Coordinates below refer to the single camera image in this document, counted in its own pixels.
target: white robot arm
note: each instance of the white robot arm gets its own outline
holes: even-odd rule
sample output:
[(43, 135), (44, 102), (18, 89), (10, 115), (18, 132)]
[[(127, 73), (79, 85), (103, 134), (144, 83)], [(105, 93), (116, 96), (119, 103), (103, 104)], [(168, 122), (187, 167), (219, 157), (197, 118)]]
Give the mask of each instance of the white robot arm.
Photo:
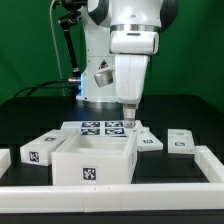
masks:
[(126, 127), (133, 128), (149, 56), (157, 53), (163, 0), (112, 0), (110, 49), (115, 54), (115, 85)]
[(77, 101), (98, 108), (121, 103), (125, 126), (134, 127), (148, 62), (159, 48), (161, 8), (171, 1), (175, 5), (176, 0), (63, 0), (67, 10), (79, 10), (86, 39)]

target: white box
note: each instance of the white box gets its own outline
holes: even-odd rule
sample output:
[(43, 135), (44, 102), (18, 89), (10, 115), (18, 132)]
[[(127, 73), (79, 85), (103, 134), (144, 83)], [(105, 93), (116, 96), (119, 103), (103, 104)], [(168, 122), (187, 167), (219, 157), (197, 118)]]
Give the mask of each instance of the white box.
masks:
[(0, 179), (11, 165), (9, 149), (0, 149)]
[(71, 131), (51, 130), (20, 148), (21, 162), (49, 166), (51, 153), (71, 134)]
[(137, 133), (129, 137), (71, 135), (52, 153), (54, 185), (130, 184)]

